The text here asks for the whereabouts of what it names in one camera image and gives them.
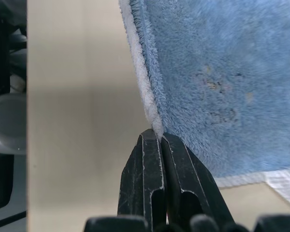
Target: black clamp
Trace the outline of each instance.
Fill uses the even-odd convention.
[[[85,232],[248,232],[189,148],[168,133],[160,142],[152,130],[139,136],[122,172],[117,214],[89,219]],[[290,232],[290,216],[261,217],[254,231]]]

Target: microfiber towel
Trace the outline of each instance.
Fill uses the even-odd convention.
[[[290,0],[119,0],[147,120],[219,186],[290,201]]]

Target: table surface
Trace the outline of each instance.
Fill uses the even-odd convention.
[[[28,0],[31,232],[80,232],[115,215],[121,171],[146,122],[117,0]],[[222,195],[236,221],[290,213],[265,184]]]

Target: white surface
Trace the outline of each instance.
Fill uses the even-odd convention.
[[[290,172],[288,170],[266,172],[266,183],[290,202]]]
[[[29,0],[29,230],[115,215],[121,171],[149,127],[117,0]],[[224,189],[236,221],[290,213],[265,184]]]

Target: blue towel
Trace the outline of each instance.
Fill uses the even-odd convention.
[[[290,0],[120,2],[158,136],[215,177],[290,169]]]

